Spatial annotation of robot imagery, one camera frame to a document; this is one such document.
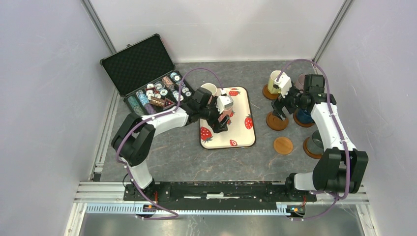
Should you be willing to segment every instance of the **poker chip case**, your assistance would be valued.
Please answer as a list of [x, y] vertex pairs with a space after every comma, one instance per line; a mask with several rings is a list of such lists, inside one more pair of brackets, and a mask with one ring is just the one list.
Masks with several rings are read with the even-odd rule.
[[182, 76], [175, 71], [159, 34], [127, 45], [127, 48], [100, 60], [100, 64], [129, 109], [140, 116], [161, 112], [164, 107], [172, 106], [171, 103], [176, 104], [177, 99], [185, 101], [194, 93], [184, 80], [181, 95], [178, 94]]

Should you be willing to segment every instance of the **metal frame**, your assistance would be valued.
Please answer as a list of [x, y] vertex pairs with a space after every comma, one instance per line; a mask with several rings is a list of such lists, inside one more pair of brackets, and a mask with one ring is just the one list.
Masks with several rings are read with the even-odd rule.
[[[97, 31], [100, 36], [103, 38], [109, 51], [114, 54], [116, 49], [111, 42], [103, 24], [101, 23], [97, 13], [94, 10], [90, 0], [81, 0], [84, 5], [87, 13], [91, 17], [92, 22], [94, 23]], [[315, 54], [313, 60], [318, 61], [322, 56], [324, 50], [332, 39], [336, 29], [340, 25], [342, 19], [344, 18], [347, 10], [351, 6], [353, 0], [345, 0], [337, 13], [336, 18], [334, 19], [332, 25], [330, 26], [323, 42], [321, 43], [317, 53]], [[111, 132], [117, 113], [117, 108], [119, 104], [119, 93], [115, 89], [107, 118], [104, 124], [104, 129], [100, 143], [97, 147], [95, 162], [91, 168], [91, 177], [93, 180], [94, 176], [100, 176], [103, 170], [103, 164], [107, 153], [107, 147], [111, 138]], [[143, 204], [148, 204], [147, 202], [125, 202], [123, 201], [124, 187], [122, 183], [119, 182], [80, 182], [75, 200], [72, 206], [71, 214], [65, 229], [65, 236], [78, 236], [81, 230], [83, 219], [86, 213], [143, 213], [140, 207], [143, 207]], [[327, 194], [317, 195], [317, 202], [308, 202], [308, 205], [330, 205], [333, 202], [333, 197]], [[282, 215], [282, 206], [285, 205], [295, 205], [301, 203], [287, 203], [281, 202], [277, 203], [277, 211], [256, 211], [256, 212], [201, 212], [201, 211], [177, 211], [179, 214], [276, 214]], [[372, 210], [369, 204], [368, 197], [365, 192], [365, 188], [361, 185], [358, 193], [351, 194], [347, 199], [343, 201], [338, 201], [338, 205], [356, 205], [360, 217], [360, 222], [363, 227], [363, 231], [366, 236], [378, 236], [376, 230], [374, 219], [372, 217]]]
[[340, 7], [339, 12], [337, 13], [336, 17], [333, 20], [333, 23], [331, 23], [330, 28], [328, 29], [325, 38], [323, 39], [322, 43], [320, 44], [319, 49], [317, 50], [315, 56], [313, 57], [313, 61], [318, 62], [323, 55], [323, 52], [325, 51], [326, 47], [330, 43], [331, 39], [333, 38], [334, 33], [336, 32], [337, 28], [339, 27], [340, 23], [342, 22], [343, 18], [346, 15], [346, 12], [351, 7], [354, 0], [345, 0]]
[[64, 236], [78, 236], [80, 234], [86, 209], [86, 203], [73, 203]]
[[93, 22], [94, 26], [96, 27], [98, 33], [100, 34], [101, 38], [103, 39], [104, 43], [106, 44], [107, 48], [112, 54], [116, 53], [116, 48], [114, 47], [109, 35], [107, 34], [106, 30], [104, 29], [103, 24], [101, 23], [100, 18], [97, 15], [94, 7], [90, 0], [81, 0], [81, 3], [85, 7], [87, 13], [89, 14], [91, 21]]
[[[166, 214], [163, 211], [149, 213], [143, 211], [148, 202], [126, 202], [123, 200], [125, 188], [120, 182], [80, 182], [75, 195], [74, 204], [65, 229], [64, 236], [78, 236], [86, 213], [116, 213], [116, 214]], [[328, 194], [318, 194], [316, 202], [307, 205], [327, 205], [333, 202]], [[301, 202], [277, 202], [277, 210], [254, 211], [177, 211], [180, 215], [288, 215], [287, 205], [300, 205]], [[378, 236], [372, 209], [366, 195], [365, 187], [361, 185], [356, 194], [348, 195], [347, 199], [338, 201], [337, 205], [356, 205], [362, 229], [365, 236]]]
[[104, 124], [103, 133], [101, 134], [100, 143], [97, 148], [95, 161], [90, 171], [90, 180], [99, 181], [101, 172], [103, 171], [104, 160], [106, 159], [107, 148], [109, 146], [109, 141], [111, 139], [113, 124], [115, 122], [116, 113], [119, 105], [120, 95], [119, 92], [115, 89], [113, 92], [113, 97], [110, 102], [109, 111], [107, 113], [106, 122]]

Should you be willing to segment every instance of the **strawberry print tray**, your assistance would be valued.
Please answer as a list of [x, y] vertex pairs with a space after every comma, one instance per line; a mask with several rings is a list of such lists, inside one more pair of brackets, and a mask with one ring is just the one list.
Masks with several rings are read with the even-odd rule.
[[218, 134], [203, 119], [200, 120], [200, 143], [205, 149], [246, 148], [255, 144], [249, 97], [243, 87], [225, 88], [233, 98], [233, 112], [228, 122], [229, 130]]

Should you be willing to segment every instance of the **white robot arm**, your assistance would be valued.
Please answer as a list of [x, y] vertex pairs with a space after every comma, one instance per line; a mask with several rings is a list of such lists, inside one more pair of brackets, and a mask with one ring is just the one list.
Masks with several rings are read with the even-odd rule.
[[[340, 162], [346, 164], [346, 161], [350, 161], [349, 192], [356, 193], [368, 163], [368, 156], [366, 152], [356, 150], [355, 145], [347, 136], [337, 113], [336, 101], [333, 95], [325, 93], [324, 77], [321, 75], [306, 75], [303, 92], [292, 86], [291, 80], [285, 76], [281, 79], [276, 84], [283, 93], [272, 102], [272, 107], [274, 108], [272, 114], [280, 119], [286, 119], [285, 114], [282, 112], [284, 107], [290, 114], [295, 112], [296, 109], [302, 109], [310, 114], [317, 125], [325, 150], [312, 172], [293, 173], [287, 178], [286, 184], [297, 190], [344, 192], [346, 169], [339, 168], [339, 166]], [[330, 104], [327, 103], [327, 96], [330, 96]], [[332, 117], [335, 117], [338, 122], [343, 137], [339, 135]], [[347, 145], [350, 155], [349, 160], [346, 160], [345, 148], [342, 142], [345, 142]]]
[[120, 152], [133, 178], [139, 187], [144, 189], [153, 181], [146, 164], [146, 157], [155, 136], [173, 128], [186, 126], [201, 118], [207, 121], [214, 133], [227, 131], [229, 116], [223, 116], [223, 111], [230, 109], [232, 105], [233, 99], [225, 91], [220, 96], [212, 96], [207, 89], [198, 88], [191, 99], [181, 103], [177, 110], [173, 107], [164, 111], [166, 115], [154, 114], [140, 117], [134, 113], [129, 114], [113, 138], [112, 147], [117, 150], [133, 126], [149, 119], [135, 130], [136, 133], [140, 132], [138, 137], [129, 137]]

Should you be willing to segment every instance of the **wooden coaster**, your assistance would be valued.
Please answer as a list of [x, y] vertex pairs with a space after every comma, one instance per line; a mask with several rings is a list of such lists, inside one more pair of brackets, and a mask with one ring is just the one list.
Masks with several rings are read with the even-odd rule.
[[288, 126], [288, 118], [285, 120], [281, 120], [280, 118], [274, 116], [272, 112], [268, 113], [267, 115], [267, 125], [269, 128], [281, 131], [287, 128]]
[[293, 142], [287, 137], [278, 137], [274, 141], [274, 149], [279, 154], [288, 155], [293, 151]]
[[308, 128], [308, 127], [311, 127], [311, 126], [313, 126], [314, 125], [314, 123], [313, 122], [311, 122], [311, 123], [308, 123], [308, 124], [303, 124], [303, 123], [301, 123], [298, 119], [297, 119], [297, 113], [298, 113], [298, 109], [296, 110], [296, 112], [294, 112], [294, 114], [293, 114], [293, 118], [294, 118], [294, 121], [299, 125], [299, 126], [301, 126], [301, 127], [304, 127], [304, 128]]
[[264, 86], [264, 89], [262, 90], [262, 94], [269, 100], [275, 100], [278, 98], [279, 94], [271, 94], [268, 91], [268, 85]]
[[313, 158], [313, 159], [320, 159], [322, 158], [322, 156], [320, 154], [312, 154], [308, 149], [307, 149], [307, 141], [310, 137], [306, 138], [304, 140], [304, 142], [302, 143], [302, 149], [304, 149], [305, 154], [307, 154], [307, 156]]

